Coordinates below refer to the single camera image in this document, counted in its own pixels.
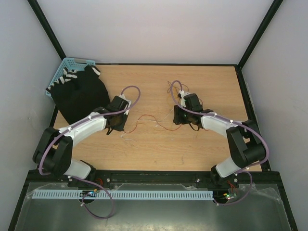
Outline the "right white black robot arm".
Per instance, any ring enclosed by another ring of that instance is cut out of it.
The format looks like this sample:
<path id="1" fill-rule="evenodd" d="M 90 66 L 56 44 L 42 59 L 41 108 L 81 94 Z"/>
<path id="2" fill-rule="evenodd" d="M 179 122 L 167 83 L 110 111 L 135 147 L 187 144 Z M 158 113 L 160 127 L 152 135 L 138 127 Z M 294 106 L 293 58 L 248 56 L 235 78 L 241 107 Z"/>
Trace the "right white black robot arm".
<path id="1" fill-rule="evenodd" d="M 180 90 L 178 97 L 180 104 L 174 106 L 174 124 L 211 130 L 228 141 L 230 157 L 211 168 L 210 181 L 215 187 L 223 186 L 232 174 L 267 161 L 269 148 L 255 122 L 233 121 L 210 109 L 204 110 L 195 93 Z"/>

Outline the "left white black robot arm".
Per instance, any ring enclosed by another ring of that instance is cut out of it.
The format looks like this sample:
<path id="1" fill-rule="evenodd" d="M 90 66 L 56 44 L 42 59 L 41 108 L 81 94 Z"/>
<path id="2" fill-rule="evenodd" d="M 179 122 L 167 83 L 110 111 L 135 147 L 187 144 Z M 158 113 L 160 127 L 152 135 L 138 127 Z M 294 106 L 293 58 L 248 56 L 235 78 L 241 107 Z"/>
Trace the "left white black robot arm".
<path id="1" fill-rule="evenodd" d="M 85 118 L 63 128 L 44 130 L 33 155 L 41 175 L 77 177 L 84 186 L 92 186 L 96 174 L 92 167 L 72 158 L 73 148 L 92 134 L 108 129 L 122 130 L 132 102 L 122 94 L 115 96 L 106 107 L 94 109 Z"/>

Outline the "black white striped cloth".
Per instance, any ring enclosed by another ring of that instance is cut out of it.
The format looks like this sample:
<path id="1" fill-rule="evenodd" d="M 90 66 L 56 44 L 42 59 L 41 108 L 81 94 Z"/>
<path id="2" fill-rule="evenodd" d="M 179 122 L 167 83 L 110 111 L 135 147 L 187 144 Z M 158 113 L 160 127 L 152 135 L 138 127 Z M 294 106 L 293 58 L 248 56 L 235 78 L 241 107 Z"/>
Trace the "black white striped cloth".
<path id="1" fill-rule="evenodd" d="M 76 80 L 82 77 L 99 77 L 101 75 L 100 70 L 94 65 L 87 65 L 83 71 L 71 70 L 69 71 L 67 68 L 64 69 L 64 74 L 57 81 L 54 81 L 50 86 L 46 88 L 48 93 L 51 92 L 51 88 L 56 85 L 63 85 L 66 82 Z"/>

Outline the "blue plastic basket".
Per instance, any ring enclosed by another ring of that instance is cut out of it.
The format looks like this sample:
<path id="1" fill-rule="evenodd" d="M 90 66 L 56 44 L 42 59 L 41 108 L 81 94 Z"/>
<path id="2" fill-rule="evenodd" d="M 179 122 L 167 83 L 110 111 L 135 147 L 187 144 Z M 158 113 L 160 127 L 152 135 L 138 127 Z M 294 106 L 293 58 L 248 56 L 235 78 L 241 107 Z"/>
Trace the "blue plastic basket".
<path id="1" fill-rule="evenodd" d="M 57 81 L 61 76 L 63 76 L 65 68 L 67 68 L 69 71 L 71 70 L 83 71 L 87 65 L 96 65 L 96 63 L 94 60 L 70 58 L 70 57 L 64 58 L 60 66 L 58 67 L 56 73 L 54 74 L 53 78 L 51 79 L 50 85 L 54 81 Z"/>

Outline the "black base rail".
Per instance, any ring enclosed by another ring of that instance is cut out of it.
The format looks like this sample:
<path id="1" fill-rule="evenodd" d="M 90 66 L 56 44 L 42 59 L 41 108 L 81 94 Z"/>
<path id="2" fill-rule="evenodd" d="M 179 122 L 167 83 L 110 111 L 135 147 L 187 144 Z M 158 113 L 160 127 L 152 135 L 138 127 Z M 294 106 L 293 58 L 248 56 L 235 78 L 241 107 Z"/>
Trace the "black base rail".
<path id="1" fill-rule="evenodd" d="M 214 190 L 229 189 L 232 185 L 238 188 L 238 180 L 234 175 L 224 178 L 214 184 L 209 171 L 124 171 L 124 170 L 92 170 L 86 178 L 110 188 L 116 184 L 182 184 Z M 42 176 L 38 170 L 30 170 L 25 180 L 25 186 L 30 183 L 68 183 L 69 187 L 84 189 L 89 184 L 77 180 L 69 181 L 67 176 Z"/>

